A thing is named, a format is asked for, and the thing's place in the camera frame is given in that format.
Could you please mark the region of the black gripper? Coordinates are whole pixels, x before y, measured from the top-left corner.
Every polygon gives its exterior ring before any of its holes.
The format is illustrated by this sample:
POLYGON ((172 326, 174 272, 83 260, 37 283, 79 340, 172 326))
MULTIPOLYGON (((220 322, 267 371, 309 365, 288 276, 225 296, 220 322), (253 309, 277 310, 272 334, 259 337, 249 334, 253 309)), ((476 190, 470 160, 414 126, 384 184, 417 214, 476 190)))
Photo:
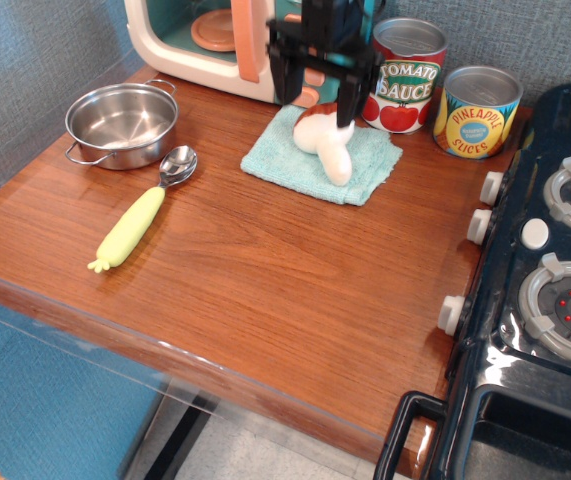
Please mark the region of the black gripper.
POLYGON ((277 99, 293 103, 301 94, 304 70, 338 79, 337 127, 359 116, 375 82, 379 55, 372 46, 382 1, 294 1, 297 10, 267 22, 267 53, 277 99))

